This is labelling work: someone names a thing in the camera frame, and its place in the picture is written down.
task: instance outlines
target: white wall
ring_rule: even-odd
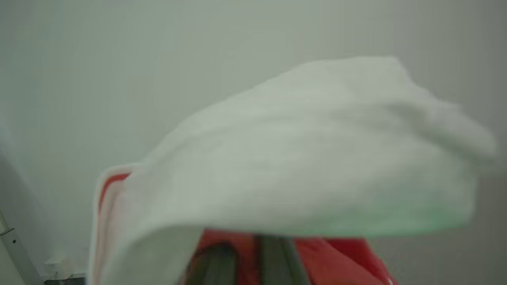
[[[0,207],[41,271],[56,252],[84,270],[101,170],[140,159],[191,112],[321,58],[395,55],[505,148],[506,9],[502,0],[4,0]],[[468,230],[375,241],[402,284],[454,284],[457,273],[478,284],[483,267],[490,282],[480,283],[501,284],[505,196],[495,181],[481,193]]]

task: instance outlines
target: red trim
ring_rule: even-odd
[[[107,191],[108,187],[113,183],[113,182],[116,182],[116,181],[123,181],[125,180],[127,177],[130,176],[130,172],[129,173],[124,173],[124,174],[117,174],[117,175],[113,175],[111,177],[109,177],[105,183],[104,183],[104,187],[102,188],[102,192],[100,193],[100,199],[98,201],[98,211],[100,212],[100,210],[102,209],[102,202],[104,201],[104,196],[105,196],[105,192]]]

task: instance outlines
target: towel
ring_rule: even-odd
[[[369,237],[455,227],[495,156],[488,130],[395,58],[303,64],[103,173],[90,284],[176,284],[205,228]]]

